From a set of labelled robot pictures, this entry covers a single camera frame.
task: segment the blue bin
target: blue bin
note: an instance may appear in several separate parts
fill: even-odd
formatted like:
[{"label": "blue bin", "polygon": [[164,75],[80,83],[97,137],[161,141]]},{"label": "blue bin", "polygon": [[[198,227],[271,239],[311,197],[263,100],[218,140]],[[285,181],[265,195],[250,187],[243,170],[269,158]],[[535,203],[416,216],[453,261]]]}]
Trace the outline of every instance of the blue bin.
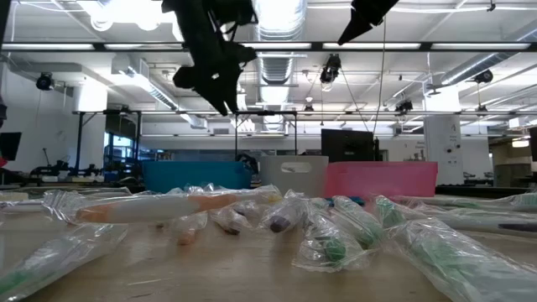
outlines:
[{"label": "blue bin", "polygon": [[187,185],[250,189],[252,170],[241,162],[144,162],[145,189],[166,193]]}]

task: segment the workbench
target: workbench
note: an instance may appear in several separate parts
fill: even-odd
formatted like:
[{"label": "workbench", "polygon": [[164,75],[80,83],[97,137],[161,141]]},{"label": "workbench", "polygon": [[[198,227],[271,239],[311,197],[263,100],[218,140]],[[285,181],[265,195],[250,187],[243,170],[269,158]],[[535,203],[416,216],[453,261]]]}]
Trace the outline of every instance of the workbench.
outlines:
[{"label": "workbench", "polygon": [[[11,215],[4,221],[4,267],[65,227],[43,214]],[[533,239],[471,235],[517,261],[537,265]],[[412,265],[384,253],[361,271],[310,273],[293,267],[300,242],[300,230],[232,236],[208,221],[193,245],[181,247],[165,229],[131,226],[113,254],[78,268],[26,301],[450,301]]]}]

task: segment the plastic storage bin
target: plastic storage bin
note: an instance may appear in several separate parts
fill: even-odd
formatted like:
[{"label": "plastic storage bin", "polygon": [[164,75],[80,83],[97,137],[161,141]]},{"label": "plastic storage bin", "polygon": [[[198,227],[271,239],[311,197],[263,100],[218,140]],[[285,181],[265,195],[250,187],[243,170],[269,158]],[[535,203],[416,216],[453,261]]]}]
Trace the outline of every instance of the plastic storage bin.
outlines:
[{"label": "plastic storage bin", "polygon": [[146,190],[161,193],[210,183],[228,189],[250,189],[252,170],[240,162],[144,162],[143,178]]},{"label": "plastic storage bin", "polygon": [[438,163],[346,162],[328,165],[325,197],[356,196],[370,200],[375,195],[432,197],[435,195]]},{"label": "plastic storage bin", "polygon": [[292,189],[322,197],[327,165],[326,156],[264,156],[259,173],[263,185],[275,185],[282,194]]}]

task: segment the white column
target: white column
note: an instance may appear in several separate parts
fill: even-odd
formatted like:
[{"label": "white column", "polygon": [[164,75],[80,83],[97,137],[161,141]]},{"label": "white column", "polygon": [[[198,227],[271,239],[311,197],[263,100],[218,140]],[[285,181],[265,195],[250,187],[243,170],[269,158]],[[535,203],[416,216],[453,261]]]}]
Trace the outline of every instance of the white column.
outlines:
[{"label": "white column", "polygon": [[[100,112],[107,109],[107,96],[107,88],[98,83],[75,87],[73,96],[75,99],[75,109],[81,112],[88,112],[84,116],[84,120],[87,121],[92,116],[92,113],[89,112]],[[74,147],[74,152],[71,152],[70,160],[73,166],[76,160],[78,116],[74,116],[74,120],[74,123],[72,122],[71,125],[75,124],[75,137],[74,140],[71,139],[70,148],[73,150]],[[91,117],[91,120],[82,128],[80,169],[88,168],[89,164],[95,164],[97,168],[102,168],[106,122],[106,116],[97,114]]]},{"label": "white column", "polygon": [[[458,90],[455,86],[439,90],[440,94],[428,95],[424,108],[428,111],[457,112],[461,110]],[[438,163],[438,185],[462,185],[461,119],[457,115],[432,116],[424,120],[425,151],[427,160]]]}]

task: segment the bin handle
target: bin handle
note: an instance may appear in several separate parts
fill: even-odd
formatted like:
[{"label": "bin handle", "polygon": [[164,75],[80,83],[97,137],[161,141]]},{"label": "bin handle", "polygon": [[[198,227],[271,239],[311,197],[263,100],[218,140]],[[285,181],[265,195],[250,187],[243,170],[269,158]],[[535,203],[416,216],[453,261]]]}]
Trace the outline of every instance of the bin handle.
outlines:
[{"label": "bin handle", "polygon": [[282,163],[280,169],[284,173],[309,173],[313,169],[310,163]]}]

